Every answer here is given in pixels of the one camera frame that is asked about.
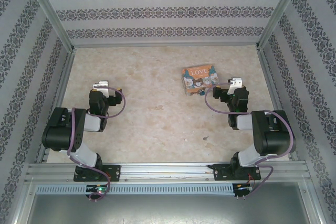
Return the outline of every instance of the metal plate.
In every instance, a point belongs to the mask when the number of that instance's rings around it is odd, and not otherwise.
[[[221,181],[215,181],[214,179],[214,173],[213,170],[209,169],[208,165],[213,165],[216,162],[211,163],[121,163],[118,164],[122,167],[122,172],[120,174],[120,181],[117,183],[112,183],[111,188],[116,187],[116,189],[112,189],[111,195],[107,196],[104,201],[101,203],[93,204],[92,202],[89,202],[83,195],[62,195],[56,196],[56,195],[38,195],[43,193],[42,189],[39,190],[39,192],[36,192],[36,187],[43,187],[43,186],[61,186],[62,188],[65,187],[65,189],[59,189],[62,190],[68,190],[69,192],[76,192],[76,190],[70,189],[70,187],[75,186],[78,188],[85,189],[87,184],[95,184],[96,182],[75,182],[73,181],[73,174],[75,172],[76,165],[75,164],[30,164],[28,167],[28,172],[25,177],[24,182],[24,189],[21,192],[20,195],[20,204],[18,208],[15,211],[15,218],[14,220],[20,220],[19,222],[13,222],[14,223],[44,223],[48,222],[51,224],[52,222],[59,223],[61,220],[60,217],[65,217],[64,221],[67,223],[68,218],[71,218],[71,220],[75,220],[76,223],[91,223],[90,218],[94,218],[95,223],[98,219],[96,218],[97,215],[88,215],[83,216],[83,209],[85,207],[88,207],[90,209],[89,211],[85,211],[85,213],[98,213],[101,209],[101,206],[106,206],[109,210],[114,209],[115,212],[112,213],[113,217],[116,217],[116,223],[123,223],[125,222],[125,218],[127,214],[131,212],[138,211],[139,214],[143,214],[146,211],[143,209],[144,202],[150,197],[178,197],[178,199],[173,200],[172,202],[169,202],[167,205],[169,207],[175,207],[176,211],[178,213],[191,213],[191,217],[194,217],[194,213],[198,213],[202,216],[202,218],[205,217],[205,214],[209,214],[209,218],[216,216],[218,213],[222,213],[223,219],[218,219],[218,222],[213,222],[212,219],[207,219],[210,223],[225,223],[228,221],[231,221],[234,219],[236,222],[239,223],[292,223],[292,220],[295,220],[295,223],[309,223],[308,221],[305,221],[306,218],[306,211],[299,211],[297,208],[293,208],[292,206],[298,206],[300,205],[300,202],[296,202],[295,200],[298,199],[298,196],[295,195],[294,191],[286,193],[291,186],[290,183],[292,182],[292,185],[296,185],[297,182],[304,183],[304,184],[312,184],[311,177],[306,165],[305,161],[268,161],[267,164],[274,167],[274,172],[272,176],[266,181],[266,184],[263,186],[263,188],[255,195],[253,195],[251,198],[248,198],[246,200],[236,200],[235,197],[229,196],[229,197],[218,197],[216,193],[213,193],[213,196],[206,195],[134,195],[134,189],[138,188],[138,186],[142,186],[145,188],[149,188],[149,186],[154,186],[154,188],[159,188],[163,184],[170,185],[173,187],[182,186],[182,185],[188,185],[188,186],[195,186],[197,187],[200,184],[204,184],[205,186],[217,186],[222,184],[228,184],[228,183],[245,183],[246,180],[242,180],[240,182],[234,181],[234,182],[221,182]],[[260,168],[260,174],[261,178],[265,178],[269,174],[269,169],[267,168]],[[118,193],[123,193],[123,191],[129,195],[120,195],[118,196]],[[299,197],[301,200],[304,201],[304,206],[307,209],[307,212],[309,214],[309,219],[311,220],[310,223],[325,223],[322,220],[323,213],[321,210],[321,206],[319,205],[319,201],[316,196],[316,192],[314,190],[314,187],[305,187],[302,191],[306,197]],[[46,197],[46,201],[39,201],[41,197]],[[78,198],[78,202],[70,202],[71,200],[74,200],[75,198]],[[192,200],[190,202],[184,201],[187,197],[192,197]],[[199,205],[200,210],[196,209],[192,205],[193,203],[196,203],[197,199],[199,199]],[[40,211],[40,207],[38,207],[38,202],[41,206],[45,206],[47,202],[48,208],[43,208],[43,211]],[[163,198],[160,198],[159,201],[154,202],[152,205],[149,206],[150,213],[152,215],[153,209],[155,207],[161,206],[162,209],[164,209],[164,212],[168,214],[167,217],[163,219],[162,223],[167,223],[167,220],[169,218],[172,218],[173,216],[176,216],[173,214],[173,212],[167,211],[167,207],[162,205]],[[55,208],[62,207],[64,205],[67,206],[74,206],[76,205],[76,208],[66,208],[69,210],[69,215],[65,215],[63,213],[61,216],[58,215],[57,217],[53,217],[53,214],[57,215],[57,212],[55,212]],[[253,213],[256,213],[260,211],[260,205],[262,205],[264,213],[269,214],[263,214],[263,215],[254,215]],[[187,209],[183,209],[183,207],[190,206],[192,210],[195,210],[194,212],[189,211]],[[274,206],[276,206],[276,212],[286,212],[286,215],[282,215],[280,218],[275,218],[274,216]],[[82,219],[78,218],[72,218],[73,215],[77,216],[76,209],[79,209],[80,213],[79,216],[82,217]],[[106,223],[107,219],[102,218],[102,222]],[[139,217],[137,216],[134,220],[133,219],[126,219],[128,223],[139,223],[137,222]],[[186,219],[181,219],[181,217],[177,217],[174,221],[178,222],[181,220],[183,223],[186,223]],[[191,222],[204,222],[204,219],[193,219],[191,218]]]
[[[83,168],[76,166],[75,173],[74,173],[74,181],[75,182],[91,182],[92,179],[87,178],[85,175],[81,173]],[[109,177],[111,182],[118,182],[120,179],[120,165],[103,165],[103,172],[106,173]],[[93,180],[95,182],[107,182],[105,176],[100,176],[99,179]]]
[[[214,178],[219,181],[227,180],[248,180],[248,174],[251,174],[254,180],[261,180],[260,170],[257,167],[244,167],[239,173],[233,176],[227,169],[230,164],[213,164],[209,165],[209,168],[214,170]]]
[[[31,224],[309,223],[297,183],[265,184],[246,200],[216,194],[111,194],[93,203],[83,195],[36,195],[27,219]]]

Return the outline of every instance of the beige floor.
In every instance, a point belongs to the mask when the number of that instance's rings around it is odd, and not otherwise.
[[[122,88],[125,111],[109,119],[103,133],[85,132],[83,138],[104,162],[229,161],[253,143],[252,132],[233,131],[226,115],[208,109],[202,96],[186,96],[182,87],[183,67],[208,63],[215,65],[221,81],[243,78],[250,91],[249,111],[272,109],[254,46],[81,48],[63,106],[88,108],[89,91],[100,80]],[[227,110],[208,98],[213,107]],[[48,162],[71,161],[50,151]]]

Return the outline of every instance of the wall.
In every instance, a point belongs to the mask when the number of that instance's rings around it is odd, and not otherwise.
[[[336,222],[336,0],[291,0],[263,48],[325,216]]]
[[[68,53],[37,0],[0,0],[0,223],[36,160]]]
[[[256,43],[279,0],[50,0],[72,43]]]

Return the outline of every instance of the robotic arm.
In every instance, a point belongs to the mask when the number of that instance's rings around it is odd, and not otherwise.
[[[248,174],[254,174],[255,179],[261,179],[256,167],[258,162],[284,154],[290,146],[290,136],[287,127],[274,114],[264,111],[252,111],[247,113],[249,92],[243,86],[239,77],[229,80],[228,89],[216,86],[213,89],[213,97],[225,102],[230,112],[241,114],[229,114],[228,123],[234,130],[252,130],[253,145],[247,149],[236,152],[230,160],[230,164],[209,166],[215,171],[215,180],[243,180],[248,179]],[[286,113],[283,110],[273,111],[281,116],[289,125]]]
[[[107,81],[101,81],[93,85],[94,89],[89,94],[90,108],[75,109],[75,139],[70,152],[70,157],[78,163],[104,170],[101,157],[93,152],[82,142],[83,132],[102,132],[107,123],[109,106],[116,106],[122,101],[122,95],[115,93],[115,96],[109,95]],[[51,148],[56,152],[66,153],[70,148],[71,131],[73,120],[71,110],[66,108],[55,108],[49,122],[43,132],[42,144],[46,148]],[[102,175],[81,165],[76,167],[78,177],[85,177],[88,180],[99,180]]]

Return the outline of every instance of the book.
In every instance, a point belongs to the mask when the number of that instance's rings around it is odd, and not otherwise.
[[[203,65],[182,69],[182,82],[187,95],[203,95],[206,88],[219,83],[219,78],[214,65]]]

